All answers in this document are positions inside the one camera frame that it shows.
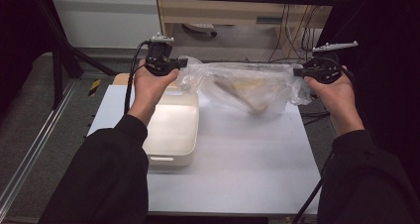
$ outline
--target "plastic bag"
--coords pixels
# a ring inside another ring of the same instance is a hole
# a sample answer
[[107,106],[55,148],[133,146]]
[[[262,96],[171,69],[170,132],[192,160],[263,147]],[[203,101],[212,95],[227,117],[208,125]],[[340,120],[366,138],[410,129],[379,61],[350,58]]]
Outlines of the plastic bag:
[[202,63],[189,57],[175,81],[182,90],[200,90],[211,102],[251,114],[279,114],[287,101],[293,105],[311,102],[310,89],[293,75],[300,64],[278,63]]

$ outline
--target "black sleeve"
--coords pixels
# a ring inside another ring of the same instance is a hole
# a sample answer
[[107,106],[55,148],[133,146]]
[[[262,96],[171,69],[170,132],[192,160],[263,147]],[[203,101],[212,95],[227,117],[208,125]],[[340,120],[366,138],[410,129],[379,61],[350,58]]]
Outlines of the black sleeve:
[[86,138],[39,223],[142,223],[148,214],[148,135],[125,115],[114,129]]
[[368,131],[334,141],[324,173],[318,223],[420,223],[420,204],[397,157],[377,149]]

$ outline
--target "white table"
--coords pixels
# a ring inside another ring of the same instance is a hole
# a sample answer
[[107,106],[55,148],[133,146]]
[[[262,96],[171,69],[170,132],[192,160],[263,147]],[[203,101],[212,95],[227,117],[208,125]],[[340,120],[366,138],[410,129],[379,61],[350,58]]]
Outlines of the white table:
[[[110,85],[89,134],[123,115],[126,86]],[[319,181],[298,108],[253,116],[202,95],[192,163],[150,168],[152,214],[275,216],[296,213]],[[316,214],[317,195],[306,210]]]

